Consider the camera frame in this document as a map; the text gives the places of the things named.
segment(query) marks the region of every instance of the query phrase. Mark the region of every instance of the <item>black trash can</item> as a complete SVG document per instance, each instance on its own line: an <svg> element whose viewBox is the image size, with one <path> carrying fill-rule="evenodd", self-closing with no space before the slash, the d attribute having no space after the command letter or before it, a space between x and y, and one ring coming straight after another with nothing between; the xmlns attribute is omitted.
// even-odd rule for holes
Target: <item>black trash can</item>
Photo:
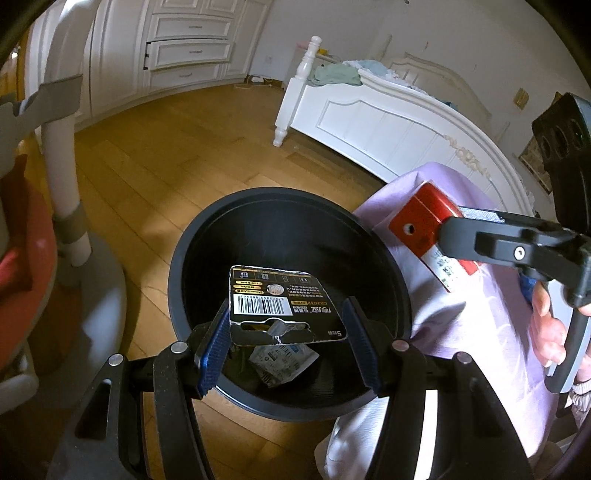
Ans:
<svg viewBox="0 0 591 480"><path fill-rule="evenodd" d="M410 300L393 257L351 213L322 197L258 188L228 195L200 213L170 265L168 305L179 339L213 319L229 295L233 265L308 272L339 311L345 298L355 296L367 316L386 323L394 336L410 334ZM282 421L332 419L374 398L347 341L311 347L318 360L275 388L260 381L248 363L252 349L235 351L217 389L249 411Z"/></svg>

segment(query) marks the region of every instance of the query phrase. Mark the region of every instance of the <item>lavender fabric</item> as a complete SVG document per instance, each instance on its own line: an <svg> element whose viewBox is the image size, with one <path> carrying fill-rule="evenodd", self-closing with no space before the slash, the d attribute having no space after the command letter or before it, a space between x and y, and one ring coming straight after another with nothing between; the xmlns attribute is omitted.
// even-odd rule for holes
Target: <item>lavender fabric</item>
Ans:
<svg viewBox="0 0 591 480"><path fill-rule="evenodd" d="M535 462L556 411L557 396L544 386L544 371L528 336L531 306L513 268L483 265L462 291L448 293L439 280L388 229L416 189L431 181L457 205L493 209L491 200L460 173L428 163L386 185L357 215L388 247L408 287L413 308L411 341L423 353L472 355L503 403L527 456ZM363 478L375 451L386 399L340 417L316 449L325 478Z"/></svg>

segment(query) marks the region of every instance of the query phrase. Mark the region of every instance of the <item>white bed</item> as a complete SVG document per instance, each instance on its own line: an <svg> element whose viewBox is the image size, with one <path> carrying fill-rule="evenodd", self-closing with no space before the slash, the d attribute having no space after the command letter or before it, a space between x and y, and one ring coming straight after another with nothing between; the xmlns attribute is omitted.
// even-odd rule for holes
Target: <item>white bed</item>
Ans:
<svg viewBox="0 0 591 480"><path fill-rule="evenodd" d="M453 102L463 115L363 70L361 86L313 86L307 78L320 42L312 38L289 82L275 122L276 147L294 128L386 182L424 163L440 162L470 178L499 210L532 215L531 193L488 136L490 113L459 75L410 55L382 61L409 83Z"/></svg>

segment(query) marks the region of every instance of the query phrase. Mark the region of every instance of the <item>sleeve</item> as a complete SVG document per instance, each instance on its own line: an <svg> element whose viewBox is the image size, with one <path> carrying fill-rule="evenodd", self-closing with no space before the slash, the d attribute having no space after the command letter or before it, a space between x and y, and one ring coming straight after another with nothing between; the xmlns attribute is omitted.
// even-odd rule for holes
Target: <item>sleeve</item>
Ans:
<svg viewBox="0 0 591 480"><path fill-rule="evenodd" d="M591 380L575 384L570 391L570 399L573 402L573 416L577 428L581 428L587 413L591 409Z"/></svg>

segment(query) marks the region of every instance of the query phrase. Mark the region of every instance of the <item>white wardrobe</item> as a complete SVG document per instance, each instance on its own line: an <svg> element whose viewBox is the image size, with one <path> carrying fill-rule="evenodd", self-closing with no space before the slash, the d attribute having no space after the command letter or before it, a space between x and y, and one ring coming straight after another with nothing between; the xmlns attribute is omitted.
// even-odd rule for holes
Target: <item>white wardrobe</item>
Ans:
<svg viewBox="0 0 591 480"><path fill-rule="evenodd" d="M86 42L77 129L153 98L241 82L272 0L102 0ZM66 0L31 28L25 92L43 82Z"/></svg>

